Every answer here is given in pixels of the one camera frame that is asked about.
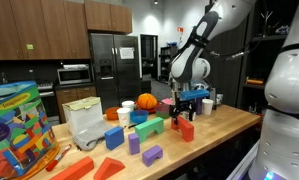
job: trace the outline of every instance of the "doorway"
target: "doorway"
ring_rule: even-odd
[[[151,78],[158,77],[158,36],[140,35],[142,76],[150,75]]]

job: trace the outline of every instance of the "purple block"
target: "purple block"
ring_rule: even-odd
[[[137,133],[129,134],[129,151],[130,154],[137,154],[140,152],[140,145],[139,145],[139,136]]]
[[[162,158],[163,151],[158,145],[153,146],[142,153],[142,161],[149,167],[156,158]]]

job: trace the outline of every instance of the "cabinet door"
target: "cabinet door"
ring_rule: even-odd
[[[0,60],[22,59],[21,45],[9,0],[0,0]]]
[[[40,0],[10,0],[26,59],[50,59]]]
[[[60,122],[66,123],[65,113],[63,111],[62,104],[77,100],[78,99],[77,90],[76,89],[57,90],[56,95],[57,95]]]
[[[111,30],[110,5],[85,1],[87,27],[90,30]]]
[[[65,12],[73,59],[89,59],[87,23],[84,4],[65,1]]]
[[[77,91],[78,91],[79,99],[84,99],[91,96],[93,97],[97,96],[95,87],[77,88]]]
[[[41,0],[52,59],[69,59],[71,54],[63,0]]]
[[[110,5],[112,30],[117,32],[132,32],[131,9],[123,6]]]

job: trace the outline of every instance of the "orange ball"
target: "orange ball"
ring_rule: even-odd
[[[144,93],[138,97],[138,105],[141,109],[153,109],[157,104],[157,99],[152,94]]]

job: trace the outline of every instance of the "upper cabinet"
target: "upper cabinet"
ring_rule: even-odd
[[[70,46],[74,59],[90,58],[84,4],[65,1]]]
[[[0,0],[0,60],[23,59],[9,0]]]
[[[10,3],[24,59],[50,59],[49,42],[40,0],[10,0]]]
[[[124,6],[85,1],[88,30],[132,32],[132,12]]]
[[[41,0],[52,59],[90,58],[84,5]]]

